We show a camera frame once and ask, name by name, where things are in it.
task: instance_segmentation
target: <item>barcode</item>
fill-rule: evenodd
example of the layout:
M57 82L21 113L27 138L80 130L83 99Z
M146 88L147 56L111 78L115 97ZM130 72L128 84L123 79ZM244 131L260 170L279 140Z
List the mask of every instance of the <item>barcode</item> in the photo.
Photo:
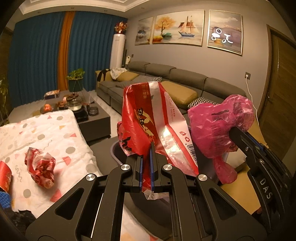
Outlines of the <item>barcode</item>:
M194 147L193 147L193 145L192 145L192 144L190 144L190 145L187 145L187 148L188 148L188 150L189 150L190 154L192 155L192 157L193 157L193 160L194 160L194 161L195 161L195 163L197 164L196 153L195 153L195 150L194 150Z
M213 116L213 121L218 121L218 120L225 120L229 117L229 113L223 113L221 115L216 115Z
M235 115L239 115L242 113L242 104L241 102L234 102L233 103L233 113Z

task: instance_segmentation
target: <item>white bedsheet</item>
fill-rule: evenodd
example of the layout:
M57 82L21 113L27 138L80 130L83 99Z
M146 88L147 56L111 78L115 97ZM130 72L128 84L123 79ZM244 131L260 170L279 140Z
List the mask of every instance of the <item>white bedsheet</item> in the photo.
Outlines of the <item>white bedsheet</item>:
M38 186L25 165L29 147L56 159L54 186ZM88 173L101 176L92 150L86 144L70 110L50 112L0 127L0 160L12 171L12 210L30 210L39 217ZM150 235L124 207L121 241L160 240Z

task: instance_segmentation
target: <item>air conditioner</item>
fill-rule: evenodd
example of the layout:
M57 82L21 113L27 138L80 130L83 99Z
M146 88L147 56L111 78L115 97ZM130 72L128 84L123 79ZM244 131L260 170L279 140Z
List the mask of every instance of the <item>air conditioner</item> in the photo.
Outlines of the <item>air conditioner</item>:
M113 36L110 69L121 68L125 40L126 36L124 34L115 34Z

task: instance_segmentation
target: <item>black bag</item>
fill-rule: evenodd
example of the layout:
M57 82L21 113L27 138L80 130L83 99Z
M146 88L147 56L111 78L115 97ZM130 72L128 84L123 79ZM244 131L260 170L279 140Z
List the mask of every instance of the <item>black bag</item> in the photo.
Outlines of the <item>black bag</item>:
M97 77L97 81L100 82L101 81L101 78L102 78L102 75L104 75L104 79L103 81L105 81L106 79L106 73L109 72L110 69L103 69L99 74L98 74L98 77Z

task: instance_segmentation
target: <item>wooden door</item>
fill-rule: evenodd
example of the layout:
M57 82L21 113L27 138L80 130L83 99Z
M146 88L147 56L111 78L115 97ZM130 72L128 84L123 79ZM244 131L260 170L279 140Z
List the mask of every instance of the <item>wooden door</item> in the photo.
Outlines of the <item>wooden door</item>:
M296 136L296 46L270 32L271 68L259 116L262 135L282 160Z

